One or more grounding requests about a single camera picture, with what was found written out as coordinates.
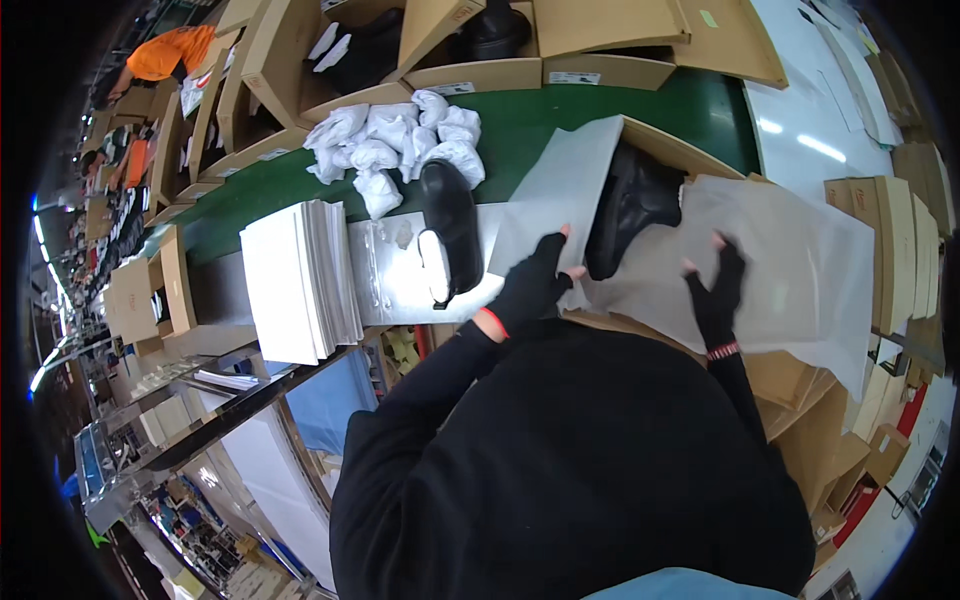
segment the red stripe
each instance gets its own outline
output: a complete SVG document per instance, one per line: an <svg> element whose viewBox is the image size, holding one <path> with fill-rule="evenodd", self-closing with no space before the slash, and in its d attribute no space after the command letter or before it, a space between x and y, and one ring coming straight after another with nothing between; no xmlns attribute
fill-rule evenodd
<svg viewBox="0 0 960 600"><path fill-rule="evenodd" d="M907 402L906 406L903 407L903 414L900 415L900 422L897 423L897 431L901 432L907 438L913 433L913 426L917 424L917 417L920 415L920 409L924 405L925 397L926 384L923 384L923 386L917 390L916 395L913 396L913 401ZM853 533L853 529L860 524L860 521L866 516L867 511L874 505L874 501L879 495L880 490L874 490L872 493L864 493L860 496L850 510L850 515L847 516L847 524L843 526L840 533L833 537L833 543L836 547L839 548L843 545L844 541L847 541L847 538Z"/></svg>

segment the black glove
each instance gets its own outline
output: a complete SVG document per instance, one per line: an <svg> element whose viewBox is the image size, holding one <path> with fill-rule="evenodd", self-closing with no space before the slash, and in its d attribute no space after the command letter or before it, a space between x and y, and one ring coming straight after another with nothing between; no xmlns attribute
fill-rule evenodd
<svg viewBox="0 0 960 600"><path fill-rule="evenodd" d="M557 273L557 261L565 243L566 236L562 233L544 235L534 253L510 270L500 294L487 305L507 337L520 325L542 317L573 287L569 275Z"/></svg>
<svg viewBox="0 0 960 600"><path fill-rule="evenodd" d="M700 327L700 334L704 336L707 352L736 340L733 335L733 314L740 305L743 274L747 269L747 263L733 240L723 235L717 238L715 243L723 244L723 247L719 252L720 264L710 290L701 283L700 273L695 268L684 277L690 288L693 315Z"/></svg>

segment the red wristband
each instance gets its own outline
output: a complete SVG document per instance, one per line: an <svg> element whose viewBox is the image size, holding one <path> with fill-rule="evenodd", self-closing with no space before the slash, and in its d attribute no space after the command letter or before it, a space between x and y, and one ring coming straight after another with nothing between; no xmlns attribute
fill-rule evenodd
<svg viewBox="0 0 960 600"><path fill-rule="evenodd" d="M730 342L729 344L724 344L723 346L714 348L713 350L707 352L707 360L710 362L720 360L721 358L733 356L739 351L740 345L737 342Z"/></svg>
<svg viewBox="0 0 960 600"><path fill-rule="evenodd" d="M500 332L503 333L504 339L507 339L510 337L510 334L507 333L506 327L504 327L503 323L500 322L500 318L493 314L493 311L491 311L489 308L484 306L483 308L480 309L480 312L484 312L490 315L491 319L493 319L493 322L496 323L496 326L500 328Z"/></svg>

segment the yellow sticky note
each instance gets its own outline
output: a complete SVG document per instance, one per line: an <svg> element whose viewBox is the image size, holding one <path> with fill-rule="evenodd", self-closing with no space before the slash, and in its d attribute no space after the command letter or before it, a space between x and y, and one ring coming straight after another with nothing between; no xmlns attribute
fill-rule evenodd
<svg viewBox="0 0 960 600"><path fill-rule="evenodd" d="M708 27L718 27L717 22L713 20L713 15L710 14L710 11L700 11L700 15L704 18L704 22L707 23Z"/></svg>

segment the paper stack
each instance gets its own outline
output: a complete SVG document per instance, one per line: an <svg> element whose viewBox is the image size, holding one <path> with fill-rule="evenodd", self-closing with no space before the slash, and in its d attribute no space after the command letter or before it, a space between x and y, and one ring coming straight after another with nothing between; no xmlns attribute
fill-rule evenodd
<svg viewBox="0 0 960 600"><path fill-rule="evenodd" d="M294 204L240 232L264 360L316 365L363 338L343 203Z"/></svg>

